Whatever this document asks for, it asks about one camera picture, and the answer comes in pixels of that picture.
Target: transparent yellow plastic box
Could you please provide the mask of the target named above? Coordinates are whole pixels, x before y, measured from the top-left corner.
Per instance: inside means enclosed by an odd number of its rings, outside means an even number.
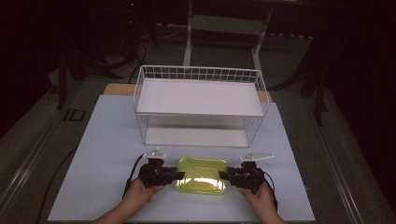
[[[227,162],[207,158],[186,157],[178,163],[178,170],[185,172],[177,181],[181,192],[201,194],[221,194],[225,190],[219,171],[227,170]]]

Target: white table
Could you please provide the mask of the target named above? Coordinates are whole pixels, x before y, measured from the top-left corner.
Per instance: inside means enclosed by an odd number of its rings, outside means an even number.
[[[131,96],[102,95],[92,113],[78,151],[49,214],[49,221],[89,221],[116,205],[135,160],[154,149],[145,146],[137,126]],[[187,156],[224,159],[239,167],[248,151],[274,153],[258,166],[271,175],[287,221],[315,220],[276,104],[249,148],[161,147],[165,165],[177,166]],[[143,159],[138,168],[146,163]],[[154,196],[131,222],[257,222],[247,201],[227,183],[219,196],[181,193],[175,183]]]

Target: white plastic piece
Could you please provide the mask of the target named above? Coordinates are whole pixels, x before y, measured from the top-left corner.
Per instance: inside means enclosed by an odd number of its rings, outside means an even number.
[[[159,147],[157,147],[157,149],[154,149],[154,150],[152,150],[150,152],[146,152],[143,155],[143,158],[147,158],[147,159],[164,159],[165,157],[166,157],[166,154],[163,154],[160,151]]]
[[[274,153],[248,152],[245,156],[241,157],[241,161],[260,161],[273,158],[274,156]]]

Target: metal leg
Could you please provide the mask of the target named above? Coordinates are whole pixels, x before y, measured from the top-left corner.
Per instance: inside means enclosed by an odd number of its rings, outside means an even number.
[[[192,0],[190,0],[190,2],[189,2],[189,18],[187,20],[187,44],[186,44],[186,50],[184,52],[183,66],[190,66],[190,64],[191,64],[191,48],[192,48],[192,43],[191,43],[191,32],[192,32],[191,16],[192,16]]]
[[[259,52],[260,52],[260,48],[262,47],[262,41],[264,41],[265,34],[267,32],[268,24],[270,22],[273,11],[274,11],[273,7],[268,8],[264,24],[262,25],[262,31],[260,32],[260,35],[259,35],[259,42],[257,43],[256,48],[253,48],[251,50],[251,56],[253,58],[254,68],[259,71],[262,71],[262,66],[261,66],[260,58],[259,58]]]

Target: person's right hand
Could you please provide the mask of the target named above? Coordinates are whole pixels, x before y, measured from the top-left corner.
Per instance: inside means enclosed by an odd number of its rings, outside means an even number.
[[[274,199],[269,187],[262,183],[256,194],[252,194],[250,189],[237,188],[238,191],[247,199],[254,214],[265,224],[286,223],[277,214],[274,206]]]

